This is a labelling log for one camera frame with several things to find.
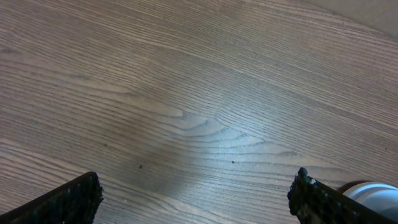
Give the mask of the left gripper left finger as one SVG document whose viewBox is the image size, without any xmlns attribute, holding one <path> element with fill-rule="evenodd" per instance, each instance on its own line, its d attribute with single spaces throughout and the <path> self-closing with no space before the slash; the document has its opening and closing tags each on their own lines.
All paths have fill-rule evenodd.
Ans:
<svg viewBox="0 0 398 224">
<path fill-rule="evenodd" d="M 96 172 L 87 172 L 1 215 L 1 224 L 93 224 L 103 201 Z"/>
</svg>

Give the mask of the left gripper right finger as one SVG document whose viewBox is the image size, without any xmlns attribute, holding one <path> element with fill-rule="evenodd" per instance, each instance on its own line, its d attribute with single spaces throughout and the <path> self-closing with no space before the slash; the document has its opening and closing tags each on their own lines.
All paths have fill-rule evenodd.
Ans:
<svg viewBox="0 0 398 224">
<path fill-rule="evenodd" d="M 301 224 L 397 224 L 310 177 L 300 168 L 287 194 L 290 214 Z"/>
</svg>

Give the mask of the blue bowl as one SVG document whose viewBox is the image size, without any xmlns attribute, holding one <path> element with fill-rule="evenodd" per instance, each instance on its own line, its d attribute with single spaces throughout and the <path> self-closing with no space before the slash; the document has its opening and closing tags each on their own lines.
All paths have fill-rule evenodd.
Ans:
<svg viewBox="0 0 398 224">
<path fill-rule="evenodd" d="M 369 182 L 369 180 L 355 180 L 352 182 L 348 182 L 345 185 L 342 185 L 341 187 L 339 187 L 336 191 L 342 194 L 345 191 L 347 191 L 348 189 L 354 187 L 355 185 L 366 183 L 366 182 Z"/>
</svg>

